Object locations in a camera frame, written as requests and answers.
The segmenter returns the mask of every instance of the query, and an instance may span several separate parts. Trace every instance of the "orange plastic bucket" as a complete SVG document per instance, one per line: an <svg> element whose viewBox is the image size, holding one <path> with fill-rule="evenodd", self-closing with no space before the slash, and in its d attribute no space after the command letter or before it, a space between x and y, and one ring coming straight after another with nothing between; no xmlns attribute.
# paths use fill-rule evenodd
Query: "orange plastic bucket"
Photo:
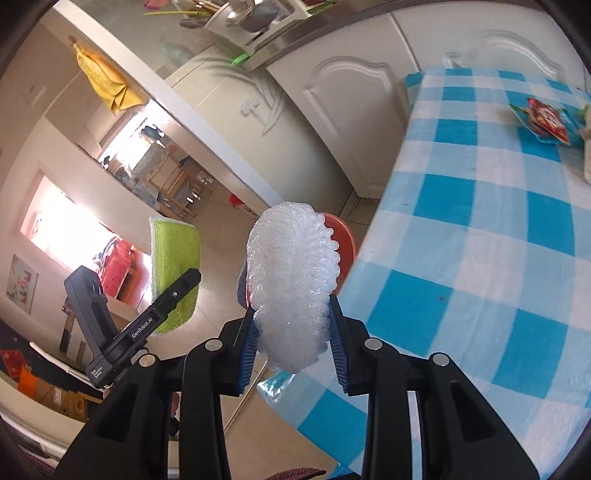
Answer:
<svg viewBox="0 0 591 480"><path fill-rule="evenodd" d="M339 243L337 252L340 255L339 268L340 274L336 279L336 288L333 293L337 294L343 285L343 282L349 274L349 270L353 266L355 257L357 256L357 243L355 237L351 232L349 225L344 220L331 213L324 213L324 224L328 228L333 229L333 234L330 236L332 240ZM251 289L246 282L246 304L250 305Z"/></svg>

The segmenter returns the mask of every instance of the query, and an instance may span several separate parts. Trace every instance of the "green cleaning cloth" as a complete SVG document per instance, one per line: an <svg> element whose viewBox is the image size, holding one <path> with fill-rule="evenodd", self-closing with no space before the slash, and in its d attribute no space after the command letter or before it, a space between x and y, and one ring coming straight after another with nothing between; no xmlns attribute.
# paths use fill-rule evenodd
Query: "green cleaning cloth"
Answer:
<svg viewBox="0 0 591 480"><path fill-rule="evenodd" d="M201 247L193 225L170 218L152 217L152 298L155 300L189 268L199 269ZM195 312L199 286L192 289L157 329L166 333L188 322Z"/></svg>

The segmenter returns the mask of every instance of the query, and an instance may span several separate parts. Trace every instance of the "cabinet door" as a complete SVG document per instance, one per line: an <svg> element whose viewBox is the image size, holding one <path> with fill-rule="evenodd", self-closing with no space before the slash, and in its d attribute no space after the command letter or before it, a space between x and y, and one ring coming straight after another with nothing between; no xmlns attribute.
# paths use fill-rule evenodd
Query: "cabinet door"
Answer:
<svg viewBox="0 0 591 480"><path fill-rule="evenodd" d="M380 198L408 122L404 77L417 71L391 14L341 28L269 72L362 197Z"/></svg>
<svg viewBox="0 0 591 480"><path fill-rule="evenodd" d="M489 67L585 88L581 59L545 12L461 2L407 8L394 17L421 70Z"/></svg>

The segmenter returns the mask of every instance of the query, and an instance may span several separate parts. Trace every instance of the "white scrub sponge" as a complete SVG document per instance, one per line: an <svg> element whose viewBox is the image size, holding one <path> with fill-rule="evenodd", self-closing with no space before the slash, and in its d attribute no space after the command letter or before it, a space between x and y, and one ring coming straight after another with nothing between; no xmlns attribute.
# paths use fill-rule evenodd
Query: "white scrub sponge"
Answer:
<svg viewBox="0 0 591 480"><path fill-rule="evenodd" d="M332 233L323 214L293 202L266 210L251 231L247 285L258 349L272 367L298 373L327 349L340 260Z"/></svg>

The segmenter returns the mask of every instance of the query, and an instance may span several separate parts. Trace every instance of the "wall picture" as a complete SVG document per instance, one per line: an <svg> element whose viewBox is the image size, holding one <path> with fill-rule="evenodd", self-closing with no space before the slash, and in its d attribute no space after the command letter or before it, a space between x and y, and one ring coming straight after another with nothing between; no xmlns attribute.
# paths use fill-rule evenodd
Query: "wall picture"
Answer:
<svg viewBox="0 0 591 480"><path fill-rule="evenodd" d="M12 256L6 296L28 314L31 314L38 277L39 274L24 261L16 255Z"/></svg>

